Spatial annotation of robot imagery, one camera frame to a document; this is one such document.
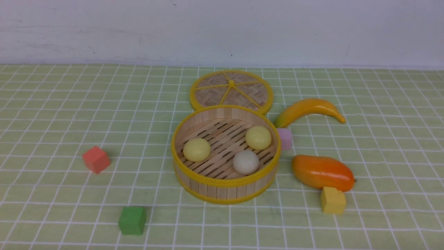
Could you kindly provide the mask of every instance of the pink wooden block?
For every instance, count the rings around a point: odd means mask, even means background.
[[[289,129],[277,129],[279,132],[279,137],[281,138],[281,148],[282,150],[290,150],[293,144],[293,137]]]

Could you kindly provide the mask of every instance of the yellow cube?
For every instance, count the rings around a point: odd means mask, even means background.
[[[345,210],[345,195],[333,187],[324,187],[321,193],[321,208],[325,214],[342,214]]]

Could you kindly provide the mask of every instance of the steamer basket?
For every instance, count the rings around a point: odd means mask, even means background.
[[[264,150],[252,150],[245,142],[248,128],[266,127],[271,145]],[[183,155],[185,143],[192,138],[204,138],[211,153],[200,162],[188,161]],[[235,172],[234,155],[242,150],[255,152],[260,161],[254,174],[243,176]],[[273,124],[261,114],[235,105],[203,108],[189,115],[176,128],[171,142],[174,171],[183,188],[195,197],[216,204],[248,201],[264,192],[273,182],[281,154],[281,140]]]
[[[265,115],[273,104],[273,91],[255,74],[222,70],[197,79],[190,89],[190,103],[195,111],[215,105],[236,105]]]

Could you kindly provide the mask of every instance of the green wooden block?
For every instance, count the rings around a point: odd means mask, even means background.
[[[120,231],[123,235],[142,235],[146,220],[147,212],[143,207],[124,207],[119,219]]]

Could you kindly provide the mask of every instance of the orange mango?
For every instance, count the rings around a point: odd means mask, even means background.
[[[326,156],[296,155],[291,161],[294,176],[303,184],[315,188],[334,187],[350,191],[355,185],[353,172],[342,162]]]

